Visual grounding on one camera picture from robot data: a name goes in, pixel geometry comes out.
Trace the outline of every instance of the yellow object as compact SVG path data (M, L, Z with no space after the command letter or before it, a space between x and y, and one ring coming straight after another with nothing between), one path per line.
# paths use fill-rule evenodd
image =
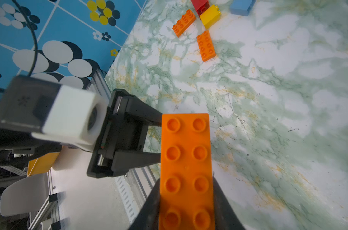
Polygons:
M107 25L107 23L108 23L109 21L108 21L107 17L101 15L101 16L100 16L100 22L101 22L101 24L103 24L103 25Z
M106 3L104 0L96 0L96 3L100 9L104 9L106 7Z
M114 57L116 57L118 55L118 53L119 53L116 49L113 49L110 52L111 52L111 55L114 56Z
M90 12L90 18L92 21L97 22L98 21L98 13Z
M97 5L94 1L88 1L87 2L87 7L90 9L90 11L96 11L97 10Z
M109 8L104 9L104 15L109 18L112 16L112 11Z
M205 28L208 30L213 24L220 19L221 12L219 7L212 5L203 14L199 16Z
M30 175L47 173L51 169L59 153L60 152L48 153L42 157L29 161L27 177Z

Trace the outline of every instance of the camera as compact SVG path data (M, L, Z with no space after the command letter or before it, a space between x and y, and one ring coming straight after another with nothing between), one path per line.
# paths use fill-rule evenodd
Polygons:
M13 78L0 101L0 128L92 152L107 112L100 95L35 78Z

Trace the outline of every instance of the camera lens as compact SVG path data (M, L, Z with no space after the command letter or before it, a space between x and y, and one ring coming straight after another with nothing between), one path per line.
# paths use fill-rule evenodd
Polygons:
M88 120L88 126L87 126L87 130L90 130L92 129L93 125L95 124L96 122L96 118L97 118L97 108L96 106L93 108L92 112L91 112L91 115L90 115L90 118Z

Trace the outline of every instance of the black cable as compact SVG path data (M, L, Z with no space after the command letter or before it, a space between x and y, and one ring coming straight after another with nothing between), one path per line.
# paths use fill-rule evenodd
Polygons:
M17 1L15 0L12 0L12 2L17 6L18 10L20 11L20 13L23 15L24 19L26 20L26 25L28 26L29 30L31 31L31 34L32 34L32 38L33 38L33 43L34 43L34 50L35 50L35 55L33 57L33 63L32 63L32 66L27 74L27 76L31 76L31 74L33 73L33 70L35 69L35 66L36 66L36 62L37 62L37 50L38 50L38 46L37 46L37 39L36 39L36 35L35 35L35 32L31 26L31 22L29 21L27 15L23 12L21 6L18 4Z

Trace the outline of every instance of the yellow circle pattern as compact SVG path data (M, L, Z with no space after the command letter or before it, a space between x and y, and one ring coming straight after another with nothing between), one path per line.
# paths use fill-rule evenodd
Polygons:
M107 23L108 23L107 17L101 15L100 16L100 23L103 25L107 25Z
M104 0L96 0L96 3L100 9L104 9L106 7L106 3Z
M116 49L113 49L113 50L110 51L110 53L111 53L112 56L116 57L119 52Z
M97 22L98 21L98 13L90 12L90 18L92 19L92 21Z
M109 18L112 16L112 11L109 8L104 9L104 15Z
M88 1L87 2L87 7L90 9L90 11L96 11L97 10L97 5L94 1Z

